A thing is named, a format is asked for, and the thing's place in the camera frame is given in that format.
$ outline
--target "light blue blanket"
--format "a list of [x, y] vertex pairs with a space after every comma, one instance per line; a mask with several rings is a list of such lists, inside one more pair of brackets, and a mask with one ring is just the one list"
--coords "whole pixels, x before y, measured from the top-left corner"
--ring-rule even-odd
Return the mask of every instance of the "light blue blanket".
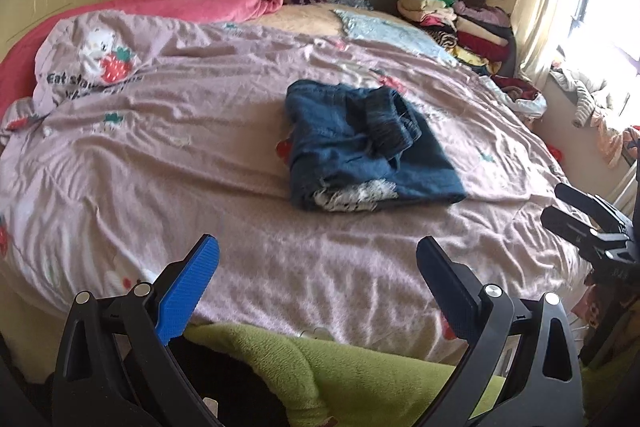
[[334, 13], [342, 20], [344, 31], [351, 39], [385, 42], [413, 55], [425, 55], [450, 66], [458, 64], [454, 57], [418, 28], [344, 10], [334, 10]]

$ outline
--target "metal screw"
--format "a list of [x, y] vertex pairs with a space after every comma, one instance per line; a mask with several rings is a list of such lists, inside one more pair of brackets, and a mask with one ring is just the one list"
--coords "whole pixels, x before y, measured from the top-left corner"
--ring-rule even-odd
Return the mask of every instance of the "metal screw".
[[80, 292], [78, 295], [76, 295], [76, 302], [78, 304], [84, 304], [85, 302], [87, 302], [89, 300], [89, 297], [91, 297], [91, 293], [89, 293], [89, 292]]
[[545, 301], [552, 306], [557, 306], [560, 303], [560, 298], [553, 292], [549, 292], [545, 295]]
[[146, 282], [138, 284], [135, 288], [133, 288], [133, 293], [136, 294], [136, 297], [144, 297], [149, 295], [151, 291], [151, 286], [149, 286]]
[[488, 284], [484, 289], [484, 293], [486, 293], [490, 297], [498, 298], [500, 295], [502, 295], [502, 289], [500, 288], [500, 286], [496, 286], [495, 284]]

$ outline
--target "window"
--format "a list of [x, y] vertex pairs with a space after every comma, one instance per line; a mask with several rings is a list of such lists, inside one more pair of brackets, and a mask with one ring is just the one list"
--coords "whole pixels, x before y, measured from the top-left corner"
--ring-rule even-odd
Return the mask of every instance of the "window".
[[559, 48], [588, 77], [606, 79], [628, 125], [640, 124], [639, 28], [640, 0], [580, 0]]

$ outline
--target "pink blanket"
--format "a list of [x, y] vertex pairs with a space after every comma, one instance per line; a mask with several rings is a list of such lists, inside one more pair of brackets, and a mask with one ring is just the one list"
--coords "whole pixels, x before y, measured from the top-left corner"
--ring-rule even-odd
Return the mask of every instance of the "pink blanket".
[[281, 6], [282, 0], [111, 0], [54, 15], [16, 42], [0, 63], [0, 115], [15, 100], [33, 94], [36, 53], [59, 20], [113, 9], [132, 15], [158, 15], [195, 23], [242, 22], [274, 13]]

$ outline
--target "bed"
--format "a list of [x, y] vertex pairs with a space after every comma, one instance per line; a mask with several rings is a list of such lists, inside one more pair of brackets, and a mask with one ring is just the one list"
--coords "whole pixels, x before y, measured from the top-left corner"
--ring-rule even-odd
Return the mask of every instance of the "bed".
[[[10, 238], [0, 272], [12, 289], [62, 319], [79, 291], [118, 295], [153, 280], [207, 232], [220, 241], [221, 263], [194, 322], [323, 331], [454, 363], [465, 344], [446, 338], [415, 266], [417, 241], [434, 235], [480, 280], [521, 298], [555, 291], [571, 308], [588, 266], [540, 225], [550, 204], [575, 214], [554, 197], [566, 178], [542, 141], [470, 70], [347, 38], [336, 9], [406, 25], [331, 4], [285, 6], [244, 24], [113, 10], [57, 23], [36, 56], [30, 102], [50, 111], [13, 133], [0, 156]], [[96, 28], [130, 48], [134, 74], [108, 96], [60, 103], [55, 78], [80, 67]], [[275, 148], [290, 131], [284, 93], [299, 78], [393, 81], [428, 119], [466, 200], [353, 214], [294, 208]], [[19, 344], [11, 327], [2, 333]]]

